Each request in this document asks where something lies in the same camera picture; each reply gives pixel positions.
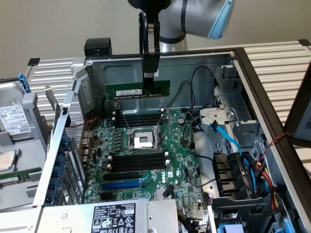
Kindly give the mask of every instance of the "capacitor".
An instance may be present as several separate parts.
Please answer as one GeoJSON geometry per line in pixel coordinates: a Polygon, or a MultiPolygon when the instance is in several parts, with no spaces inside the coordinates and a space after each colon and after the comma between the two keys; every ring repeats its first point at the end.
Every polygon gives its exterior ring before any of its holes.
{"type": "Polygon", "coordinates": [[[199,209],[200,209],[200,207],[201,207],[201,205],[202,205],[202,202],[201,202],[201,200],[200,200],[200,199],[198,199],[197,203],[198,203],[198,210],[199,210],[199,209]]]}
{"type": "Polygon", "coordinates": [[[184,119],[182,116],[180,116],[180,117],[177,119],[177,123],[178,123],[179,125],[184,125],[184,124],[185,124],[185,119],[184,119]]]}

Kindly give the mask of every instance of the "power supply label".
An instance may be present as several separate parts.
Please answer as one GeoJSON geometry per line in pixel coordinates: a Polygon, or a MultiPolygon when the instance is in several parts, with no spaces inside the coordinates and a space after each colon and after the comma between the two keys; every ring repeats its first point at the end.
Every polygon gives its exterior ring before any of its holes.
{"type": "Polygon", "coordinates": [[[95,206],[91,233],[134,233],[135,205],[95,206]]]}
{"type": "Polygon", "coordinates": [[[21,105],[0,108],[0,119],[10,135],[31,131],[21,105]]]}

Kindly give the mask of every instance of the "green ram stick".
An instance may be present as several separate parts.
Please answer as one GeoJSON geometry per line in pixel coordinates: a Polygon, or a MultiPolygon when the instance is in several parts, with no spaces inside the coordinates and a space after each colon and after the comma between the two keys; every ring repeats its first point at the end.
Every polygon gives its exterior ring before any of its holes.
{"type": "Polygon", "coordinates": [[[0,175],[0,185],[7,185],[16,182],[28,181],[30,180],[29,174],[41,171],[40,167],[32,168],[24,171],[14,171],[0,175]]]}
{"type": "Polygon", "coordinates": [[[154,81],[151,89],[144,89],[143,83],[106,84],[107,100],[153,98],[170,95],[171,81],[154,81]]]}

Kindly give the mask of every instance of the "black pcie slot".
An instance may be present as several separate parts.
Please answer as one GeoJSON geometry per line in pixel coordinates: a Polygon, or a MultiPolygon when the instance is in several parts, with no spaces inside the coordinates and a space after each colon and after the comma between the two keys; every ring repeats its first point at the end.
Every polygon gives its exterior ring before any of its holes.
{"type": "Polygon", "coordinates": [[[109,173],[103,175],[104,181],[139,179],[139,172],[109,173]]]}
{"type": "Polygon", "coordinates": [[[113,167],[112,172],[127,172],[127,171],[145,171],[145,170],[156,170],[156,169],[165,169],[165,164],[149,164],[143,166],[121,166],[121,167],[113,167]]]}

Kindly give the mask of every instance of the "chip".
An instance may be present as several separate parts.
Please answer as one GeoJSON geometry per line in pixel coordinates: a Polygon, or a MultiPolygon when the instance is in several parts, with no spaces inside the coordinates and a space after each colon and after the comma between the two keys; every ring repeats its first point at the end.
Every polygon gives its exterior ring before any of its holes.
{"type": "Polygon", "coordinates": [[[192,186],[188,186],[188,192],[193,192],[193,187],[192,186]]]}

